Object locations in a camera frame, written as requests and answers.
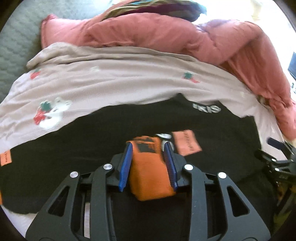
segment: quilted fabric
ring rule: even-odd
[[[0,32],[0,102],[13,82],[27,72],[26,63],[40,50],[40,23],[48,14],[85,19],[102,13],[110,0],[25,0]]]

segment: pink comforter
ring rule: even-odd
[[[85,22],[68,42],[93,47],[144,47],[187,54],[219,66],[263,96],[282,133],[290,140],[296,138],[296,105],[291,100],[290,85],[270,39],[259,26],[237,20],[213,20],[195,26],[155,13],[101,21],[104,14]]]

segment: orange rectangular print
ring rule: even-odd
[[[10,150],[0,153],[0,164],[4,166],[6,164],[12,163]]]
[[[175,144],[178,149],[178,153],[182,156],[188,156],[193,153],[202,151],[198,144],[193,131],[175,131],[173,132]]]

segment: orange sock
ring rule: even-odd
[[[170,186],[168,171],[158,137],[136,137],[133,145],[129,182],[131,192],[140,201],[175,195]]]

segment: blue gripper pad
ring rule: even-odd
[[[125,188],[126,183],[128,181],[128,173],[131,167],[131,160],[133,158],[133,145],[130,142],[127,143],[122,158],[124,158],[124,161],[121,166],[118,184],[120,192],[123,192],[123,189]]]
[[[176,168],[175,168],[175,164],[174,164],[173,157],[172,157],[170,149],[172,149],[170,143],[166,142],[165,145],[164,145],[163,155],[164,155],[165,164],[166,164],[166,167],[167,167],[167,170],[168,170],[170,185],[174,189],[174,191],[176,191],[177,188],[178,188],[177,171],[176,171]]]
[[[278,149],[278,150],[281,150],[283,148],[285,148],[285,144],[282,143],[282,142],[279,142],[271,137],[269,137],[267,139],[267,144],[270,145],[270,146],[273,146],[274,148]]]

